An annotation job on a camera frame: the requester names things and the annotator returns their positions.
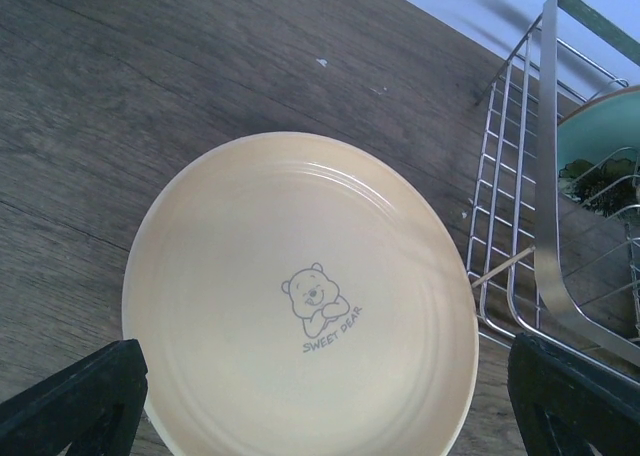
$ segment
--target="metal wire rack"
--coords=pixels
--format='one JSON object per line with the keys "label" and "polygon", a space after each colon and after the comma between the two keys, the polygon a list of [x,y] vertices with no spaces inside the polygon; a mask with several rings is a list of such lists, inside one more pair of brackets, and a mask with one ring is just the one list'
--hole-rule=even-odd
{"label": "metal wire rack", "polygon": [[[640,141],[592,161],[560,191],[557,159],[558,122],[628,82],[558,37],[560,10],[640,65],[640,45],[581,0],[544,4],[478,100],[489,104],[466,269],[486,337],[508,345],[525,329],[637,383],[640,199],[613,214],[590,205],[622,185],[640,195]],[[585,96],[559,81],[559,51],[602,75],[602,88]],[[631,174],[583,201],[563,195],[616,158],[634,162]]]}

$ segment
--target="wood grain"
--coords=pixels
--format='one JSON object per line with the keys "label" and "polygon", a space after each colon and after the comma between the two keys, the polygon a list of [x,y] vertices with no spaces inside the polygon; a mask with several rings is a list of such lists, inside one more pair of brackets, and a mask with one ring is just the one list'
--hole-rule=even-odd
{"label": "wood grain", "polygon": [[[403,0],[0,0],[0,398],[120,337],[135,232],[186,164],[308,131],[406,177],[464,252],[500,62]],[[326,67],[317,59],[325,59]],[[482,343],[453,454],[523,454]],[[143,421],[133,454],[168,454]]]}

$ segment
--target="bear face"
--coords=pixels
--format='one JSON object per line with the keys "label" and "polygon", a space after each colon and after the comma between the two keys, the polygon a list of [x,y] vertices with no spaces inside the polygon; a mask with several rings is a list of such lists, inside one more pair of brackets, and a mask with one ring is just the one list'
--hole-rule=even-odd
{"label": "bear face", "polygon": [[289,295],[293,312],[299,318],[311,318],[340,295],[338,285],[324,274],[320,263],[298,271],[289,281],[282,283],[282,291]]}

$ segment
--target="bear's arm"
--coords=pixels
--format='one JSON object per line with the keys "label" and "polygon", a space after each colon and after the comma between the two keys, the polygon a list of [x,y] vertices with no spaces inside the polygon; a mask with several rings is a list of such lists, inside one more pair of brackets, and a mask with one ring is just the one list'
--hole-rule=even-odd
{"label": "bear's arm", "polygon": [[342,296],[338,296],[333,303],[327,304],[324,308],[322,308],[322,315],[329,318],[337,318],[339,316],[344,316],[349,312],[351,307],[346,299]]}
{"label": "bear's arm", "polygon": [[322,311],[318,310],[313,313],[311,319],[303,319],[302,324],[304,325],[304,332],[310,338],[315,338],[318,336],[325,326],[325,319],[322,316]]}

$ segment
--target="winnie the pooh illustration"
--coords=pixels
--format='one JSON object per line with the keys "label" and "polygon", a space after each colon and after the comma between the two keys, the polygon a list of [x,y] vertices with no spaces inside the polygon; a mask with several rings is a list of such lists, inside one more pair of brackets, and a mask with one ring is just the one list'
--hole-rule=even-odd
{"label": "winnie the pooh illustration", "polygon": [[320,263],[298,271],[282,283],[282,291],[289,295],[293,313],[302,319],[304,332],[312,339],[351,309],[340,295],[338,285],[324,274]]}

